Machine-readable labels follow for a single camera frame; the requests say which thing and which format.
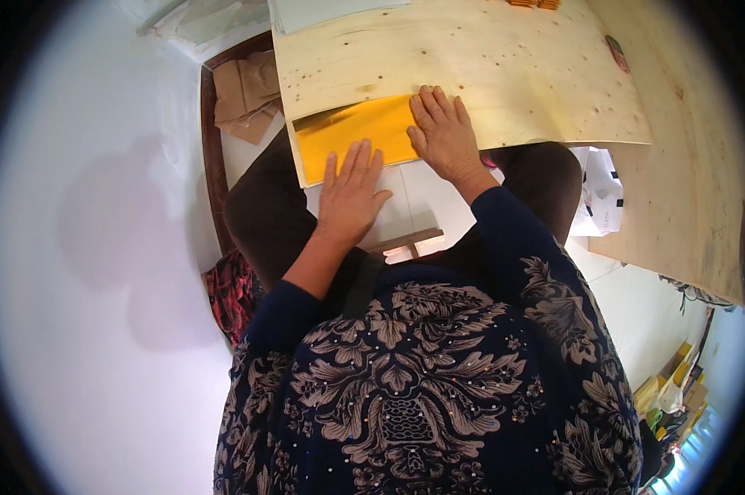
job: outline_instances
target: finger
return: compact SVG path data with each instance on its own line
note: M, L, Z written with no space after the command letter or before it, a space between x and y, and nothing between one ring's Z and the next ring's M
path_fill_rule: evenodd
M471 117L469 117L469 113L466 111L466 105L463 104L460 97L455 97L455 111L458 114L458 122L466 127L471 127Z
M458 121L458 116L455 114L455 108L449 103L449 100L447 100L447 95L444 94L441 86L436 86L432 89L432 97L436 98L436 103L442 110L444 110L444 114L447 116L448 120L453 122Z
M337 177L339 184L347 183L350 173L353 172L353 164L356 163L356 157L359 154L360 147L361 144L358 141L350 143L348 153L345 155L345 161L342 163L342 170L339 171L339 177Z
M419 158L424 158L427 155L427 137L422 130L415 125L412 125L406 129L408 137L411 138L411 146L419 155Z
M411 113L414 114L414 120L416 120L419 127L425 130L430 130L436 126L436 123L433 122L430 114L425 110L425 105L421 104L418 95L414 94L411 97L409 105L411 107Z
M337 154L331 151L326 159L326 175L323 177L323 188L330 189L337 180Z
M380 209L383 207L383 204L386 203L389 198L394 196L395 193L392 193L389 189L384 189L383 191L378 191L375 193L375 195L372 197L372 200L375 204L375 214L376 216L378 213L380 213Z
M375 191L376 186L378 185L381 170L383 170L383 152L375 150L375 153L372 154L372 163L370 163L369 173L364 179L364 184L369 187L371 191Z
M432 92L427 86L422 86L419 90L419 98L422 100L422 104L425 105L425 109L432 117L433 122L436 124L443 124L447 122L447 116L444 114L444 110L436 102L436 97L432 95Z
M367 177L370 163L370 148L370 140L362 139L359 154L356 156L356 162L353 164L353 172L350 174L349 181L352 183L361 184L364 182L364 178Z

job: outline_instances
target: green object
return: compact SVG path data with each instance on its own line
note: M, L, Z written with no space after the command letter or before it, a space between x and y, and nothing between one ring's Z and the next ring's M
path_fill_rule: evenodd
M654 431L656 424L658 424L658 421L661 421L661 418L663 417L664 411L656 407L650 411L647 411L647 417L644 420L647 421L647 426L649 426L650 429Z

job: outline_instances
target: black strap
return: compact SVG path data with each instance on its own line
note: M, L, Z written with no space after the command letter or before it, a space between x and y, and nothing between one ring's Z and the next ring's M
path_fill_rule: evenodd
M347 319L361 320L367 314L367 308L372 301L375 286L378 282L380 269L386 263L386 257L383 254L369 253L361 262L359 275L356 282L348 292L345 299L345 309L342 314Z

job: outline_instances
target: left hand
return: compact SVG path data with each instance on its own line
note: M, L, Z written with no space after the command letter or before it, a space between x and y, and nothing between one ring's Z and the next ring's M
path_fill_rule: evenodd
M350 145L337 175L337 154L331 152L320 193L320 212L315 235L350 251L375 223L383 204L392 197L376 186L383 169L383 153L375 150L370 163L370 141Z

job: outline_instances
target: white wall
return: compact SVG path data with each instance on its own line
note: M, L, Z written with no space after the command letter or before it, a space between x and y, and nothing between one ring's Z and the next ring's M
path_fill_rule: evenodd
M230 353L199 65L110 2L74 5L0 142L0 362L61 493L209 493Z
M744 406L745 308L716 310L699 366L705 370L705 400L729 421Z

